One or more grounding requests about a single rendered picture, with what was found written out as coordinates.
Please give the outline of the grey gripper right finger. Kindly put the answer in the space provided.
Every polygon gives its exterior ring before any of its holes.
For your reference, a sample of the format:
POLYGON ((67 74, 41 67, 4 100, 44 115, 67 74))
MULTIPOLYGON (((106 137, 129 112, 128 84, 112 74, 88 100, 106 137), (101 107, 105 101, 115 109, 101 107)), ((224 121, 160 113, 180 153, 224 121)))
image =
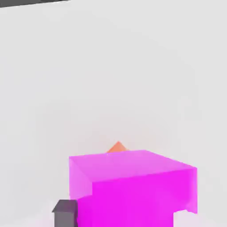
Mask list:
POLYGON ((183 210, 173 214, 173 227, 209 227, 209 222, 198 214, 183 210))

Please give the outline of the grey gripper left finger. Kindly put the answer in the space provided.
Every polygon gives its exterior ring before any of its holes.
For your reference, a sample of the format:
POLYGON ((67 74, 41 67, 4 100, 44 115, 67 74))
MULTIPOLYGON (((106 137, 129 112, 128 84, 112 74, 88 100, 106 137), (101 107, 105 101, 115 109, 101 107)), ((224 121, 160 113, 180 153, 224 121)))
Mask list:
POLYGON ((77 200, 59 200, 52 213, 54 213, 54 227, 78 227, 77 200))

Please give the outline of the small orange cube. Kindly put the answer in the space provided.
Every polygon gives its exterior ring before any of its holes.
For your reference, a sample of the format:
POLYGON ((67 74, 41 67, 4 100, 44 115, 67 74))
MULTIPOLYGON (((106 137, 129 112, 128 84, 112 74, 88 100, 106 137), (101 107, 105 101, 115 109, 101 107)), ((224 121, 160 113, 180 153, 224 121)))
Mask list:
POLYGON ((118 141, 107 151, 107 153, 122 152, 122 151, 128 151, 128 149, 121 142, 118 141))

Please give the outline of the small magenta cube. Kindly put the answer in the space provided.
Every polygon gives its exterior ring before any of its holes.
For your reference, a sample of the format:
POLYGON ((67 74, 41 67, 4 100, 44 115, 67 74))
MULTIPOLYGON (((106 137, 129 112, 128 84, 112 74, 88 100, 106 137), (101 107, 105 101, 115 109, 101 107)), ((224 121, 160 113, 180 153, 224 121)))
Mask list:
POLYGON ((197 213, 197 168, 146 150, 69 158, 78 227, 173 227, 197 213))

